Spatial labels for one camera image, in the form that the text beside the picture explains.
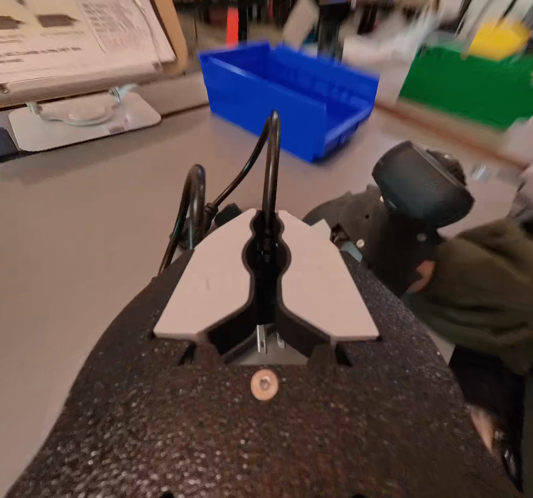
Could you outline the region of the yellow container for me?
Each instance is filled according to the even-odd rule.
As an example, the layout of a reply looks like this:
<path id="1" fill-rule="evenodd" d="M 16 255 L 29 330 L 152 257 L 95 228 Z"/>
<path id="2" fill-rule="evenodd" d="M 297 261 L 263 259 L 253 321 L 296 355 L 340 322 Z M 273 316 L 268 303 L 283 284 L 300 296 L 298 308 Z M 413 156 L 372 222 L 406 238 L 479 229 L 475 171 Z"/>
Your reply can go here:
<path id="1" fill-rule="evenodd" d="M 467 55 L 502 61 L 520 53 L 531 35 L 532 31 L 518 21 L 487 22 L 477 31 Z"/>

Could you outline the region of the green plastic bin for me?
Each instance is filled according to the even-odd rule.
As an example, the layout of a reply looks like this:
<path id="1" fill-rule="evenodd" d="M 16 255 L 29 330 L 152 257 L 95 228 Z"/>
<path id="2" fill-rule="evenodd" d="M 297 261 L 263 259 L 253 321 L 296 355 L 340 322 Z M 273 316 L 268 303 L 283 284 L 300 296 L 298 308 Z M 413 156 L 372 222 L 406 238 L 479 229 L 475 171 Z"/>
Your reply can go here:
<path id="1" fill-rule="evenodd" d="M 532 117 L 532 56 L 493 61 L 451 45 L 423 46 L 399 97 L 505 131 Z"/>

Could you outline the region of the person's dark clothed leg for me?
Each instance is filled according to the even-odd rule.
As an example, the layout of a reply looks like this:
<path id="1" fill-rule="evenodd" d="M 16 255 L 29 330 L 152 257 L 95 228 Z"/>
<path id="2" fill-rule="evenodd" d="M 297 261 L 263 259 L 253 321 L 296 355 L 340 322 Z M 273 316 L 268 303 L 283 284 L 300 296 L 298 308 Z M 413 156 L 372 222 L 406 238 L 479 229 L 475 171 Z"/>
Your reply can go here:
<path id="1" fill-rule="evenodd" d="M 517 490 L 532 497 L 532 368 L 514 373 L 496 355 L 456 346 L 449 363 L 465 401 L 497 429 L 497 456 Z"/>

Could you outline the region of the metal stand base plate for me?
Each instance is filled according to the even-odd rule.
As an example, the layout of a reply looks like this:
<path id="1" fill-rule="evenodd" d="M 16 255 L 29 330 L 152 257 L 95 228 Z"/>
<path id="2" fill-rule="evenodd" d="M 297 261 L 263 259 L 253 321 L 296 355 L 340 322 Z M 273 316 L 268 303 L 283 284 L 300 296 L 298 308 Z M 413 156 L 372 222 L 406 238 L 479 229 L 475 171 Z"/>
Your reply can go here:
<path id="1" fill-rule="evenodd" d="M 140 95 L 98 93 L 46 103 L 28 104 L 9 112 L 19 150 L 44 152 L 153 127 L 161 115 Z"/>

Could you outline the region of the person's right forearm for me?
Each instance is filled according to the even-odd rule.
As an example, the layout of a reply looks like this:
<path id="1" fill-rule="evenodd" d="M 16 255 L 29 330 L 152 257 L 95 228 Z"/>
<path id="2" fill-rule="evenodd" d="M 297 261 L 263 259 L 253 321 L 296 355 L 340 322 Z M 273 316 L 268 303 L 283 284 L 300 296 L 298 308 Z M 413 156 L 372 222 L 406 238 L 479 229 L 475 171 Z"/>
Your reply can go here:
<path id="1" fill-rule="evenodd" d="M 443 242 L 429 282 L 404 300 L 455 347 L 497 356 L 519 375 L 532 369 L 532 235 L 514 220 Z"/>

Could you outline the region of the white printed instruction sheet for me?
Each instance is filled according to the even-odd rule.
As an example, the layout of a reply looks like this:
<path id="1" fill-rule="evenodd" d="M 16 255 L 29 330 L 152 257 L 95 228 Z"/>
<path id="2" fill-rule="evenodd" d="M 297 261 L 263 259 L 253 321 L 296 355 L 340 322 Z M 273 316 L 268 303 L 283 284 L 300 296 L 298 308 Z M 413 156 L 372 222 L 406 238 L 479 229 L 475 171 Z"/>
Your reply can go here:
<path id="1" fill-rule="evenodd" d="M 151 0 L 1 0 L 1 104 L 150 79 L 176 55 Z"/>

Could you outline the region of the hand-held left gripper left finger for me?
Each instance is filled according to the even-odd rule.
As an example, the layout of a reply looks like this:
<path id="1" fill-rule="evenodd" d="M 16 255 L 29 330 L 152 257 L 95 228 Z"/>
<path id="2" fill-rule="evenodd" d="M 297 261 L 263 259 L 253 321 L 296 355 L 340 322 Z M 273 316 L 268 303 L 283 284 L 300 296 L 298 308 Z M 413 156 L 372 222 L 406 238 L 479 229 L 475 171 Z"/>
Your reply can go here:
<path id="1" fill-rule="evenodd" d="M 250 297 L 251 275 L 243 252 L 252 239 L 249 209 L 210 233 L 192 252 L 154 328 L 158 338 L 199 340 Z"/>

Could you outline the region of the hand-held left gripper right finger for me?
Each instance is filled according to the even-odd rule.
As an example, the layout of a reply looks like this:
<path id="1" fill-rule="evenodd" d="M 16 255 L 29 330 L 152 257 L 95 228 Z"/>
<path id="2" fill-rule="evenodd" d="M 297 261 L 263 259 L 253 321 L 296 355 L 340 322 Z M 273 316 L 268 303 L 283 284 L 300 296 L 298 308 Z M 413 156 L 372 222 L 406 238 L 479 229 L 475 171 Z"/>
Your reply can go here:
<path id="1" fill-rule="evenodd" d="M 378 328 L 340 250 L 287 211 L 277 216 L 288 252 L 281 272 L 281 300 L 288 312 L 332 340 L 377 340 Z"/>

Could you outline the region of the brown document board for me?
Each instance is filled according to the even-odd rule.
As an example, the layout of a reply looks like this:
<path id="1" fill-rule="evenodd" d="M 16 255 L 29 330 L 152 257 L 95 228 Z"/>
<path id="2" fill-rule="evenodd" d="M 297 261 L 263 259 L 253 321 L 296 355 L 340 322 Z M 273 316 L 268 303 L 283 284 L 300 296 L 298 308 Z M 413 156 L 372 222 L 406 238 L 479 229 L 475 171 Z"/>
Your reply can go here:
<path id="1" fill-rule="evenodd" d="M 189 51 L 174 2 L 173 0 L 151 0 L 151 2 L 176 55 L 175 61 L 163 63 L 163 74 L 169 77 L 182 76 L 189 63 Z"/>

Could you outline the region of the black power plug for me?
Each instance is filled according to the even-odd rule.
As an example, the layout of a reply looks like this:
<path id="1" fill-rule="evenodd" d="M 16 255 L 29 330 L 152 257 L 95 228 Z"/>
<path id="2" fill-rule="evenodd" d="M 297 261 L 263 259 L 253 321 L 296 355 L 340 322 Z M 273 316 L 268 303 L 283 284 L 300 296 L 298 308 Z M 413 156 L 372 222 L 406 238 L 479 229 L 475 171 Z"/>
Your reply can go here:
<path id="1" fill-rule="evenodd" d="M 250 299 L 248 310 L 257 351 L 268 353 L 267 339 L 275 324 L 276 282 L 280 274 L 277 263 L 275 227 L 268 227 L 263 211 L 257 210 L 250 221 L 252 236 L 243 250 L 243 261 L 250 273 Z"/>

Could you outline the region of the blue plastic bin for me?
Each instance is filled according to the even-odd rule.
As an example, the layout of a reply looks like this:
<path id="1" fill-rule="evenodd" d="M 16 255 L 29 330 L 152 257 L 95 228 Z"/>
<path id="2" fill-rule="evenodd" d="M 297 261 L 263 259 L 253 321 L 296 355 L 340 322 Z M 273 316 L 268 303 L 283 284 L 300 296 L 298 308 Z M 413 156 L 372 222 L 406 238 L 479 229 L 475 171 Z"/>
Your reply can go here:
<path id="1" fill-rule="evenodd" d="M 281 148 L 313 163 L 349 142 L 374 108 L 379 76 L 268 41 L 201 52 L 210 110 L 260 135 L 280 117 Z"/>

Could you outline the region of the person's right hand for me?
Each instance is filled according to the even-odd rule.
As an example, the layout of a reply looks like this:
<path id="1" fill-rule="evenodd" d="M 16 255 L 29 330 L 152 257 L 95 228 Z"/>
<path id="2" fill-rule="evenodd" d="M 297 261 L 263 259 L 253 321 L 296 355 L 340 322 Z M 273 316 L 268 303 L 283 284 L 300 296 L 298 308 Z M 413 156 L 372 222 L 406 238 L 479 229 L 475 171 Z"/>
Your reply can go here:
<path id="1" fill-rule="evenodd" d="M 417 294 L 426 288 L 433 278 L 436 270 L 436 262 L 434 260 L 424 260 L 415 270 L 413 282 L 407 289 L 409 294 Z"/>

